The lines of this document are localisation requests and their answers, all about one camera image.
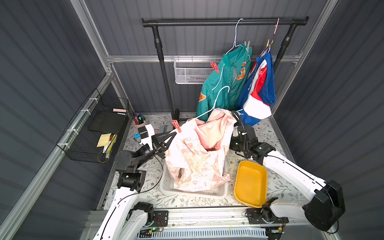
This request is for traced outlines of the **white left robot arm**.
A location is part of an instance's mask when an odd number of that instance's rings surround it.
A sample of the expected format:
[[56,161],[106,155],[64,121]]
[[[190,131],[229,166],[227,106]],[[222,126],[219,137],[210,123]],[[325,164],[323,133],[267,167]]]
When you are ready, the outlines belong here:
[[148,143],[142,144],[137,151],[120,151],[117,157],[117,169],[120,173],[113,203],[94,240],[134,240],[141,229],[154,221],[153,204],[136,202],[142,190],[146,171],[139,168],[148,160],[165,158],[165,153],[177,131],[148,136]]

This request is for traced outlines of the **light blue wire hanger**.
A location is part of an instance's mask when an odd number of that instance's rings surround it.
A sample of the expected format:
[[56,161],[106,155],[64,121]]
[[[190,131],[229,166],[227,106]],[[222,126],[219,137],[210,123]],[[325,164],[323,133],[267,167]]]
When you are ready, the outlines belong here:
[[213,111],[213,110],[215,109],[215,106],[216,106],[217,100],[218,100],[218,98],[219,98],[220,92],[221,92],[223,89],[228,89],[228,92],[230,91],[230,87],[229,87],[229,86],[224,86],[224,87],[222,87],[222,88],[219,90],[219,92],[218,92],[218,94],[217,94],[217,97],[215,98],[215,101],[214,101],[214,104],[213,104],[212,108],[209,109],[208,111],[206,111],[206,112],[200,114],[199,116],[197,116],[197,117],[196,117],[197,119],[199,119],[200,117],[202,117],[202,116],[208,114],[209,112],[211,112],[211,111]]

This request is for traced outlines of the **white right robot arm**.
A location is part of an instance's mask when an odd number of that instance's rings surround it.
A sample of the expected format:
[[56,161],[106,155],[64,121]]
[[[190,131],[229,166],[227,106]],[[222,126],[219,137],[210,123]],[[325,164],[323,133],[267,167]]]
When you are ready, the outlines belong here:
[[[236,200],[255,209],[247,210],[250,221],[262,218],[267,224],[283,218],[308,221],[318,230],[331,234],[332,226],[339,226],[345,213],[343,191],[335,181],[327,182],[303,170],[286,159],[268,143],[260,143],[255,130],[245,125],[238,112],[232,116],[237,121],[237,136],[231,138],[230,150],[243,157],[235,181]],[[273,171],[292,184],[305,198],[303,200],[267,199],[267,171]]]

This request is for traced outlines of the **pink printed jacket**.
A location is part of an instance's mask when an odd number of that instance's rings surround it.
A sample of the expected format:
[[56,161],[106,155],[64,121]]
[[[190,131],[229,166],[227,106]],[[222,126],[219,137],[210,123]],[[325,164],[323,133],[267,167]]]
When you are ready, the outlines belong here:
[[166,151],[175,188],[203,191],[231,180],[224,171],[226,155],[237,120],[224,109],[214,109],[206,122],[189,119]]

